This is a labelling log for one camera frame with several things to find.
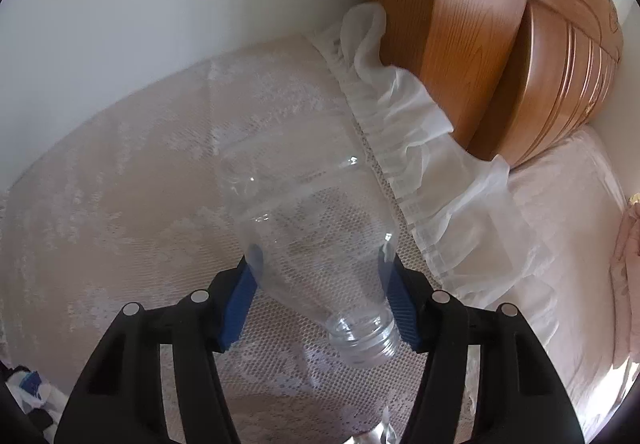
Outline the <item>clear plastic bottle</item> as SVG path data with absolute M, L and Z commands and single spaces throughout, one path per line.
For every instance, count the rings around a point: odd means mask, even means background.
M 391 360 L 399 331 L 386 287 L 398 227 L 359 139 L 266 132 L 228 147 L 220 166 L 258 286 L 321 326 L 346 365 Z

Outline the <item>white trash bag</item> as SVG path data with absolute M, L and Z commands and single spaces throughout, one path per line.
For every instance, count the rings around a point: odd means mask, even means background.
M 36 370 L 1 363 L 1 442 L 53 443 L 67 401 Z

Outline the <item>pink floral pillow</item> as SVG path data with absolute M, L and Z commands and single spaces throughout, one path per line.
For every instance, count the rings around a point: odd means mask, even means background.
M 615 307 L 614 363 L 639 362 L 639 203 L 623 215 L 610 265 Z

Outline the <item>white lace table cover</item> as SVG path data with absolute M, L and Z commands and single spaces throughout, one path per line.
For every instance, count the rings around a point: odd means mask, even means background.
M 117 102 L 53 146 L 2 201 L 1 351 L 70 391 L 117 312 L 170 305 L 238 263 L 219 190 L 221 152 L 291 119 L 324 149 L 355 119 L 367 165 L 399 222 L 407 267 L 467 305 L 552 289 L 546 247 L 506 186 L 509 168 L 465 152 L 416 77 L 382 65 L 386 17 L 360 4 L 323 32 L 219 56 Z

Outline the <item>pink bed sheet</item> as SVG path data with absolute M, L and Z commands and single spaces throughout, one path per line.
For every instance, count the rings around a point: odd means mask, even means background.
M 514 170 L 510 190 L 549 250 L 541 287 L 516 296 L 551 357 L 586 441 L 623 403 L 639 362 L 614 363 L 610 265 L 625 197 L 597 132 L 577 130 Z

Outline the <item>brown wooden headboard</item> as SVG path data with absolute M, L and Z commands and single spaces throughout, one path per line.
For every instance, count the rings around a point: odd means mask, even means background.
M 385 64 L 418 77 L 482 160 L 520 166 L 587 123 L 623 52 L 612 0 L 374 0 Z

